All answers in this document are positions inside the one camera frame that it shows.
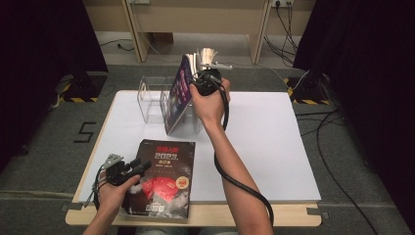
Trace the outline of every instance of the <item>person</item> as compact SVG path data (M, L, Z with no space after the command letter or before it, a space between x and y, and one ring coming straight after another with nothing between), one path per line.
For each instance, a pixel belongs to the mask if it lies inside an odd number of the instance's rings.
M228 101L230 101L230 85L229 80L222 78L222 89L225 90ZM199 94L196 86L192 84L190 85L190 92L196 114L202 121L221 167L239 182L259 192L253 178L222 127L221 120L224 115L224 109L219 91L215 91L209 96L202 96ZM84 231L84 235L105 234L118 213L126 190L138 180L139 178L135 176L118 187L114 187L111 184L103 185L100 189L101 206L94 219ZM222 184L238 234L273 234L268 212L260 200L224 178L222 178Z

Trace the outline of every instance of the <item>white tabletop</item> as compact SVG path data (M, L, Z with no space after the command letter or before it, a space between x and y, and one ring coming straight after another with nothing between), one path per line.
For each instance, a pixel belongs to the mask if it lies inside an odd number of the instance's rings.
M226 133L261 194L270 202L321 200L287 93L231 92ZM226 201L205 130L196 133L191 124L185 124L167 136L162 123L143 121L137 91L116 93L91 155L78 201L85 202L88 198L95 174L109 154L124 156L129 163L136 157L142 139L195 141L191 202Z

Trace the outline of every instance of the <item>forearm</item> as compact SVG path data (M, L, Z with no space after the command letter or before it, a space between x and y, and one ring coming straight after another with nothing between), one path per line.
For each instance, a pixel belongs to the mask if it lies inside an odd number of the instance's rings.
M234 179L259 192L253 178L218 123L205 123L217 160ZM253 195L222 179L226 199L239 234L272 234L265 205Z
M116 212L99 209L83 235L105 235L116 217Z

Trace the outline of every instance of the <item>acrylic stand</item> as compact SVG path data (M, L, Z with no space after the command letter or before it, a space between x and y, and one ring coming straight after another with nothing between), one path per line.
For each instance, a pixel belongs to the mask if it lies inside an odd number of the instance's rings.
M146 123L164 123L169 91L173 83L172 76L143 76L137 93L137 102ZM186 109L175 128L192 124L196 133L200 132L202 123L195 114L193 106Z

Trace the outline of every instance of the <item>left hand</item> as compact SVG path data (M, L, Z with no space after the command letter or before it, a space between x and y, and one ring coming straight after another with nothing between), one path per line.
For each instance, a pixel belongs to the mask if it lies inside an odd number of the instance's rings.
M117 215L124 200L125 192L138 180L140 180L140 175L134 175L119 186L114 186L108 182L100 183L102 187L100 188L99 211L103 210L109 214Z

